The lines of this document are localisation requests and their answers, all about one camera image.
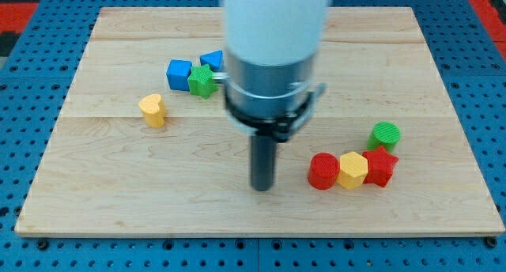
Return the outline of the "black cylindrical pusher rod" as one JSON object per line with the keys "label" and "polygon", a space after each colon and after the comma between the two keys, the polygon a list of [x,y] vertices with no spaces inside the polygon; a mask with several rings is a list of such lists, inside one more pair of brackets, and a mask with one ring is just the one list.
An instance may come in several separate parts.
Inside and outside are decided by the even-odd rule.
{"label": "black cylindrical pusher rod", "polygon": [[277,143],[269,136],[250,138],[250,184],[257,191],[268,191],[274,184]]}

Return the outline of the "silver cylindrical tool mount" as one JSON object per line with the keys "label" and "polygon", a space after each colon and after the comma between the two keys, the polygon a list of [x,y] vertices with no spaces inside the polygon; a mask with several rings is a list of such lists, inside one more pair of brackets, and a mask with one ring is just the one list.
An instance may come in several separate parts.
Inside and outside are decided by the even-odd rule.
{"label": "silver cylindrical tool mount", "polygon": [[225,109],[251,136],[290,140],[313,116],[327,85],[312,87],[315,55],[290,64],[261,65],[229,52],[223,78]]}

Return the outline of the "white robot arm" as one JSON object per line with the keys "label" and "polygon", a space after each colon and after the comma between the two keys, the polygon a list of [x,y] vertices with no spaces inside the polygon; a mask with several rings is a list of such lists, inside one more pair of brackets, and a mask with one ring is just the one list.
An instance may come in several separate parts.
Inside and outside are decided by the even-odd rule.
{"label": "white robot arm", "polygon": [[332,0],[222,0],[228,117],[250,137],[250,185],[274,184],[277,146],[312,117],[326,86],[313,66]]}

